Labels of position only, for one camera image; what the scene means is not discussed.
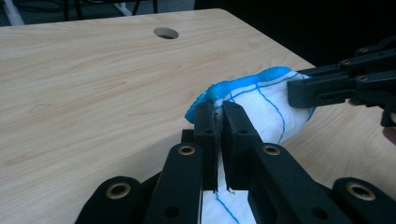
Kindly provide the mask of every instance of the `blue line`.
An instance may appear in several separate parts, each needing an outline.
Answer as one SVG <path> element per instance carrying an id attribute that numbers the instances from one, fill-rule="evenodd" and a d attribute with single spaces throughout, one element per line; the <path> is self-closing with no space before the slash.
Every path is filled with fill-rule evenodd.
<path id="1" fill-rule="evenodd" d="M 233 94 L 231 93 L 231 91 L 230 91 L 230 96 L 231 96 L 230 100 L 232 100 L 235 103 L 235 99 L 234 99 Z"/>
<path id="2" fill-rule="evenodd" d="M 238 219 L 233 215 L 233 213 L 230 211 L 230 209 L 228 209 L 228 207 L 225 205 L 225 203 L 221 201 L 221 199 L 219 198 L 219 194 L 217 192 L 216 192 L 216 200 L 218 200 L 218 202 L 221 203 L 221 205 L 225 208 L 225 210 L 228 212 L 228 214 L 230 214 L 230 216 L 233 218 L 233 220 L 235 220 L 236 223 L 239 224 Z"/>
<path id="3" fill-rule="evenodd" d="M 280 117 L 282 118 L 282 134 L 280 135 L 280 138 L 279 138 L 279 140 L 277 141 L 277 143 L 279 144 L 279 143 L 280 143 L 280 140 L 281 140 L 282 137 L 283 137 L 283 134 L 285 133 L 285 125 L 286 125 L 285 119 L 283 118 L 283 115 L 282 115 L 282 113 L 280 113 L 280 111 L 279 111 L 279 109 L 277 108 L 277 106 L 274 105 L 274 103 L 272 103 L 267 97 L 265 97 L 265 95 L 264 95 L 264 93 L 262 93 L 262 91 L 260 91 L 259 85 L 256 84 L 256 87 L 257 87 L 257 90 L 259 91 L 259 93 L 262 95 L 262 97 L 264 97 L 264 99 L 265 99 L 268 103 L 270 103 L 270 104 L 276 109 L 277 113 L 278 113 L 278 114 L 280 115 Z"/>
<path id="4" fill-rule="evenodd" d="M 281 82 L 283 82 L 283 81 L 285 81 L 285 80 L 294 78 L 294 77 L 296 77 L 297 75 L 299 75 L 299 73 L 294 74 L 292 77 L 286 77 L 286 78 L 284 78 L 284 79 L 282 79 L 282 80 L 280 80 L 280 81 L 278 81 L 278 82 L 271 83 L 271 84 L 269 84 L 269 85 L 262 85 L 262 86 L 260 86 L 260 88 L 269 87 L 269 86 L 274 86 L 274 85 L 279 84 L 279 83 L 281 83 Z M 250 90 L 250 91 L 241 91 L 241 92 L 239 92 L 239 93 L 236 94 L 235 96 L 232 96 L 232 98 L 231 98 L 230 100 L 233 100 L 234 98 L 236 98 L 237 96 L 239 96 L 239 95 L 241 95 L 241 94 L 244 94 L 244 93 L 247 93 L 247 92 L 251 92 L 251 91 L 257 90 L 257 85 L 258 85 L 258 84 L 256 83 L 256 88 L 253 88 L 253 89 Z"/>

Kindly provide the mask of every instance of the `black plastic part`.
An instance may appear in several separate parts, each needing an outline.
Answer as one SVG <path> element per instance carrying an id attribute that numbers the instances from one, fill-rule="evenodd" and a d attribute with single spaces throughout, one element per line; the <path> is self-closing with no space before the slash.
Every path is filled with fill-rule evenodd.
<path id="1" fill-rule="evenodd" d="M 160 176 L 161 176 L 161 172 L 150 177 L 145 182 L 140 184 L 140 186 L 142 187 L 142 194 L 143 194 L 143 200 L 144 200 L 143 205 L 146 206 L 146 209 L 149 206 L 149 201 L 151 200 L 152 192 L 154 192 Z"/>
<path id="2" fill-rule="evenodd" d="M 218 190 L 218 163 L 220 134 L 217 114 L 210 102 L 204 102 L 194 110 L 194 141 L 204 151 L 204 190 Z"/>
<path id="3" fill-rule="evenodd" d="M 227 189 L 248 189 L 251 166 L 250 150 L 262 140 L 244 108 L 223 102 L 222 158 Z"/>
<path id="4" fill-rule="evenodd" d="M 262 211 L 263 214 L 257 220 L 279 224 L 351 223 L 285 148 L 275 144 L 260 144 L 250 153 L 250 159 L 262 187 L 259 190 L 252 189 L 249 197 L 255 199 L 255 204 L 269 204 L 265 201 L 269 199 L 275 208 L 271 210 L 276 210 L 276 215 L 268 219 L 266 211 Z M 264 201 L 255 196 L 257 194 L 264 195 Z"/>
<path id="5" fill-rule="evenodd" d="M 276 223 L 278 213 L 259 180 L 251 182 L 247 201 L 257 224 Z"/>
<path id="6" fill-rule="evenodd" d="M 390 94 L 396 88 L 396 70 L 357 76 L 354 81 L 357 90 L 388 91 Z"/>
<path id="7" fill-rule="evenodd" d="M 137 180 L 125 176 L 108 179 L 85 203 L 76 224 L 140 223 L 145 211 L 143 197 Z"/>
<path id="8" fill-rule="evenodd" d="M 181 131 L 180 143 L 193 143 L 194 142 L 194 130 L 183 130 Z"/>
<path id="9" fill-rule="evenodd" d="M 360 74 L 384 72 L 395 69 L 396 49 L 357 56 L 341 61 L 341 71 L 348 72 L 350 77 Z"/>
<path id="10" fill-rule="evenodd" d="M 355 55 L 359 56 L 364 54 L 375 53 L 384 49 L 394 49 L 394 48 L 396 48 L 396 35 L 387 37 L 375 45 L 357 49 L 355 51 Z"/>
<path id="11" fill-rule="evenodd" d="M 393 121 L 391 113 L 396 114 L 396 105 L 387 105 L 382 112 L 381 125 L 383 127 L 396 127 L 396 122 Z"/>
<path id="12" fill-rule="evenodd" d="M 341 104 L 354 94 L 347 73 L 288 82 L 289 104 L 296 108 Z"/>
<path id="13" fill-rule="evenodd" d="M 308 68 L 298 72 L 311 77 L 321 77 L 340 72 L 340 65 L 338 63 L 334 63 L 321 67 Z"/>
<path id="14" fill-rule="evenodd" d="M 200 223 L 203 151 L 191 143 L 169 151 L 144 223 Z"/>
<path id="15" fill-rule="evenodd" d="M 395 223 L 396 202 L 374 185 L 356 178 L 337 179 L 332 197 L 354 223 Z"/>

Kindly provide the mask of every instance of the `screw hole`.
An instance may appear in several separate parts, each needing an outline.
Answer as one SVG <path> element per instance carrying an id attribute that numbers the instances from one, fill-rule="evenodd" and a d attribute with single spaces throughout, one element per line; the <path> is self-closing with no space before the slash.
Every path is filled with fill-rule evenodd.
<path id="1" fill-rule="evenodd" d="M 131 191 L 131 186 L 127 183 L 117 183 L 110 186 L 106 191 L 109 199 L 117 200 L 125 197 Z"/>
<path id="2" fill-rule="evenodd" d="M 368 188 L 364 187 L 358 183 L 347 183 L 346 189 L 353 196 L 362 199 L 364 201 L 373 201 L 375 199 L 375 194 Z"/>
<path id="3" fill-rule="evenodd" d="M 277 156 L 280 154 L 280 150 L 277 147 L 264 147 L 264 152 L 271 156 Z"/>
<path id="4" fill-rule="evenodd" d="M 163 39 L 176 39 L 178 38 L 178 32 L 167 27 L 158 27 L 154 30 L 154 34 Z"/>
<path id="5" fill-rule="evenodd" d="M 312 214 L 314 214 L 314 216 L 319 218 L 319 219 L 326 220 L 326 219 L 329 218 L 329 215 L 327 215 L 327 212 L 324 209 L 322 209 L 322 208 L 313 207 L 311 209 L 311 211 L 312 211 Z"/>
<path id="6" fill-rule="evenodd" d="M 183 156 L 190 156 L 195 152 L 194 147 L 181 147 L 178 149 L 178 153 L 183 155 Z"/>

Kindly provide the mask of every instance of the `white cloth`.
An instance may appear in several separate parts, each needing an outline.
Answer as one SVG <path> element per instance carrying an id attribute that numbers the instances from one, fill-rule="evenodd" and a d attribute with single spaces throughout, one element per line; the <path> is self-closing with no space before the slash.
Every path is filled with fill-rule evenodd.
<path id="1" fill-rule="evenodd" d="M 195 106 L 210 101 L 222 119 L 222 102 L 231 101 L 244 107 L 264 143 L 280 144 L 297 134 L 314 112 L 314 108 L 298 109 L 288 103 L 287 82 L 304 78 L 308 77 L 287 67 L 273 67 L 253 76 L 222 81 L 203 92 L 185 117 L 193 123 Z M 219 166 L 219 192 L 204 191 L 202 223 L 255 223 L 248 193 L 227 191 L 222 162 Z"/>

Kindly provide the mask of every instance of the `wooden table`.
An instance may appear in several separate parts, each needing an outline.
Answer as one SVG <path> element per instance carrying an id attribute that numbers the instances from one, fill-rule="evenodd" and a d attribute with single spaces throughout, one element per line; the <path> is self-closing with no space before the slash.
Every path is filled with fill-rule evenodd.
<path id="1" fill-rule="evenodd" d="M 73 223 L 103 181 L 162 169 L 201 91 L 276 65 L 311 67 L 218 9 L 0 28 L 1 222 Z M 284 146 L 326 186 L 355 176 L 396 198 L 380 115 L 318 108 Z"/>

